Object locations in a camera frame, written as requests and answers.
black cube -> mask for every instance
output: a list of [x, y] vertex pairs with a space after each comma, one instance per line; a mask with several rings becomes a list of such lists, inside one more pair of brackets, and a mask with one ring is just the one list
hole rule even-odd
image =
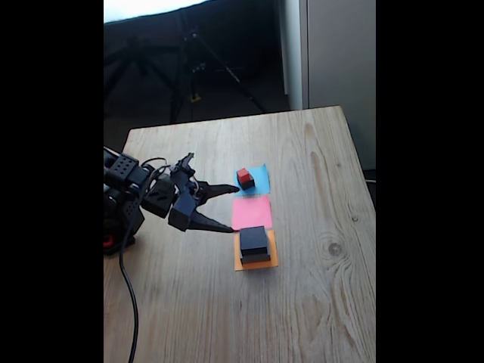
[[271, 251], [264, 226], [240, 230], [240, 261], [242, 264], [269, 261]]

white wall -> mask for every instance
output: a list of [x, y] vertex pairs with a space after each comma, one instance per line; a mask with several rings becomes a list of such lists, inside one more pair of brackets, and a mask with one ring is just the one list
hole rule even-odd
[[291, 110], [308, 108], [306, 0], [279, 0], [284, 89]]
[[375, 0], [308, 0], [308, 43], [309, 107], [341, 105], [361, 167], [376, 169]]

stacked blocks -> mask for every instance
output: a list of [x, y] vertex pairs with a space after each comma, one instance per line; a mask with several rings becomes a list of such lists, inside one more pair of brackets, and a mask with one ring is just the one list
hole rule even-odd
[[240, 187], [244, 191], [256, 185], [256, 183], [254, 182], [254, 178], [245, 168], [237, 171], [237, 181], [239, 182]]
[[271, 251], [263, 226], [240, 230], [240, 261], [242, 264], [269, 261]]

red cube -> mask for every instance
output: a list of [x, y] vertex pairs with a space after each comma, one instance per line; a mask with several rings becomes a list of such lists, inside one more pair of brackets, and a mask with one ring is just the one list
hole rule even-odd
[[239, 171], [237, 171], [237, 179], [239, 181], [239, 184], [245, 184], [250, 181], [250, 174], [247, 171], [247, 169], [243, 168]]

dark background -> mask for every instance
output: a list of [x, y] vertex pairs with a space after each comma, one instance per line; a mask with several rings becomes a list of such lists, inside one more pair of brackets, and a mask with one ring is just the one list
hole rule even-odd
[[[274, 0], [216, 0], [182, 10], [190, 26], [199, 27], [205, 41], [269, 113], [289, 110], [276, 4]], [[104, 56], [125, 47], [133, 36], [142, 44], [176, 46], [183, 30], [179, 12], [104, 25]], [[201, 100], [193, 104], [189, 101], [187, 73], [181, 81], [184, 103], [177, 123], [261, 113], [234, 87], [234, 80], [210, 54], [201, 47], [196, 49], [206, 64], [197, 78]], [[175, 79], [176, 54], [151, 59]], [[104, 69], [104, 83], [116, 66]], [[141, 76], [131, 65], [104, 103], [104, 144], [122, 150], [130, 129], [168, 124], [170, 96], [171, 91], [154, 74]]]

